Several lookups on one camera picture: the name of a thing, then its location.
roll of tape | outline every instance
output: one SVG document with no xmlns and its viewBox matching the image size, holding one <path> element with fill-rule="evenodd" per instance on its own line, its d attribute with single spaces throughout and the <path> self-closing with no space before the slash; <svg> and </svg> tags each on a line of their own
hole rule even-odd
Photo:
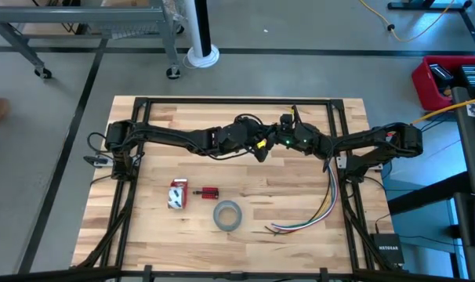
<svg viewBox="0 0 475 282">
<path fill-rule="evenodd" d="M 219 220 L 220 212 L 222 212 L 226 208 L 230 208 L 236 212 L 236 220 L 230 225 L 225 225 Z M 229 232 L 236 230 L 241 224 L 242 217 L 243 213 L 241 212 L 241 209 L 239 208 L 238 204 L 233 201 L 221 201 L 216 205 L 215 209 L 213 210 L 213 220 L 222 231 Z"/>
<path fill-rule="evenodd" d="M 168 207 L 183 208 L 183 189 L 182 187 L 171 187 L 168 192 Z"/>
</svg>

cart wheel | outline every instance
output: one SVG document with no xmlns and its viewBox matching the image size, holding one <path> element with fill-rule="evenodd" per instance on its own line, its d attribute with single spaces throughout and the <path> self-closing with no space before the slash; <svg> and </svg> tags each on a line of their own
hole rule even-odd
<svg viewBox="0 0 475 282">
<path fill-rule="evenodd" d="M 168 77 L 168 79 L 178 79 L 180 78 L 180 70 L 176 70 L 174 74 L 172 68 L 169 68 L 166 70 L 166 77 Z"/>
<path fill-rule="evenodd" d="M 185 31 L 185 27 L 183 27 L 183 25 L 181 24 L 176 28 L 177 34 L 182 34 L 184 31 Z"/>
<path fill-rule="evenodd" d="M 50 79 L 53 77 L 53 74 L 51 73 L 51 71 L 47 69 L 42 69 L 42 75 L 38 70 L 34 70 L 34 74 L 39 76 L 42 79 Z"/>
</svg>

butcher block tabletop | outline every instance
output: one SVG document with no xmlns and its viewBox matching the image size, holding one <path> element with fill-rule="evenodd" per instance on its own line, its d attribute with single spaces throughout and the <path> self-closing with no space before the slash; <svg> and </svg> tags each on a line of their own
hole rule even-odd
<svg viewBox="0 0 475 282">
<path fill-rule="evenodd" d="M 116 96 L 108 122 L 130 119 L 134 101 L 135 96 Z M 363 100 L 343 102 L 350 133 L 369 129 Z M 155 103 L 149 122 L 180 130 L 204 129 L 228 125 L 236 115 L 247 113 L 270 124 L 279 122 L 290 107 L 291 104 Z M 298 109 L 303 122 L 329 135 L 326 106 L 299 105 Z M 335 121 L 340 136 L 337 111 Z M 370 149 L 354 153 L 363 154 Z M 145 143 L 144 151 L 123 270 L 143 270 L 145 265 L 152 265 L 157 271 L 319 273 L 325 267 L 330 273 L 352 273 L 340 199 L 329 217 L 298 232 L 274 236 L 264 227 L 272 222 L 305 222 L 316 212 L 328 189 L 328 174 L 322 172 L 321 160 L 281 145 L 275 146 L 263 163 L 251 154 L 214 161 L 183 148 L 154 143 Z M 94 178 L 110 173 L 109 168 L 97 169 Z M 367 176 L 382 181 L 378 172 L 368 172 Z M 168 209 L 170 183 L 181 178 L 189 183 L 187 206 L 183 210 Z M 203 186 L 218 187 L 219 200 L 192 194 Z M 389 214 L 386 195 L 372 181 L 364 181 L 360 188 L 368 231 L 375 232 L 376 219 Z M 115 190 L 113 179 L 91 186 L 73 265 L 82 262 L 105 234 Z M 224 200 L 235 201 L 243 213 L 241 225 L 232 232 L 221 231 L 213 222 L 213 209 Z M 379 220 L 379 230 L 393 232 L 390 217 Z M 359 264 L 364 268 L 361 239 L 354 233 Z M 117 246 L 118 236 L 112 244 L 110 265 L 114 265 Z"/>
</svg>

metal cart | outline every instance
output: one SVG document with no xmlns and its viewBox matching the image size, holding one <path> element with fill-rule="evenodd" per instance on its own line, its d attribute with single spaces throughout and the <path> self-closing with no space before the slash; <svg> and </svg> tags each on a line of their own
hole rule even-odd
<svg viewBox="0 0 475 282">
<path fill-rule="evenodd" d="M 163 46 L 168 56 L 170 67 L 166 71 L 169 79 L 180 77 L 179 60 L 175 47 L 175 36 L 183 32 L 183 27 L 174 21 L 166 11 L 162 0 L 150 0 L 149 6 L 128 7 L 81 7 L 81 6 L 0 6 L 0 35 L 12 45 L 35 67 L 35 74 L 40 78 L 51 78 L 51 71 L 45 68 L 44 62 L 28 45 L 29 37 L 21 34 L 10 23 L 62 23 L 62 24 L 90 24 L 97 23 L 104 26 L 121 25 L 139 27 L 155 26 L 156 32 L 149 32 L 149 38 L 162 38 Z M 51 35 L 39 38 L 57 37 Z M 72 35 L 72 38 L 114 38 L 113 33 Z"/>
</svg>

gray floor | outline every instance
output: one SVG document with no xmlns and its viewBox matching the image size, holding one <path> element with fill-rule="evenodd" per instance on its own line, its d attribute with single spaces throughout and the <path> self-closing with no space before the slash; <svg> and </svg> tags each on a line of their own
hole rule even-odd
<svg viewBox="0 0 475 282">
<path fill-rule="evenodd" d="M 437 16 L 436 13 L 389 12 L 379 0 L 368 3 L 388 16 L 403 37 L 422 30 Z M 208 0 L 208 10 L 212 40 L 219 47 L 475 50 L 471 35 L 457 13 L 446 15 L 417 41 L 403 44 L 389 36 L 381 21 L 357 0 Z M 470 13 L 475 23 L 475 7 Z M 188 46 L 187 39 L 188 34 L 184 34 L 177 44 Z M 97 46 L 98 41 L 31 40 L 30 44 Z M 0 45 L 6 45 L 2 38 Z M 157 40 L 139 39 L 108 45 L 160 46 Z M 41 58 L 55 76 L 52 81 L 43 82 L 32 74 L 31 65 L 21 55 L 0 53 L 0 96 L 10 98 L 13 106 L 12 114 L 0 125 L 0 274 L 16 271 L 93 57 L 93 54 L 43 53 Z M 410 76 L 421 60 L 420 57 L 222 55 L 212 68 L 183 70 L 180 80 L 169 81 L 164 76 L 168 62 L 163 55 L 106 54 L 33 271 L 69 266 L 93 174 L 92 167 L 82 160 L 82 156 L 91 154 L 85 137 L 91 131 L 104 130 L 115 95 L 361 97 L 370 125 L 376 126 L 391 121 L 410 122 L 422 115 Z M 418 189 L 465 169 L 462 165 L 444 165 L 462 164 L 458 138 L 455 124 L 444 124 L 427 132 L 426 149 L 420 159 L 400 159 L 393 163 L 390 181 L 386 181 L 388 189 Z M 390 198 L 397 193 L 390 192 Z M 404 235 L 445 239 L 441 231 L 450 220 L 448 206 L 439 203 L 432 209 L 394 217 L 395 229 Z M 444 216 L 425 216 L 431 213 Z M 451 275 L 447 270 L 450 267 L 445 253 L 449 251 L 447 245 L 420 240 L 407 242 L 405 267 L 417 273 Z M 444 259 L 445 271 L 419 263 Z"/>
</svg>

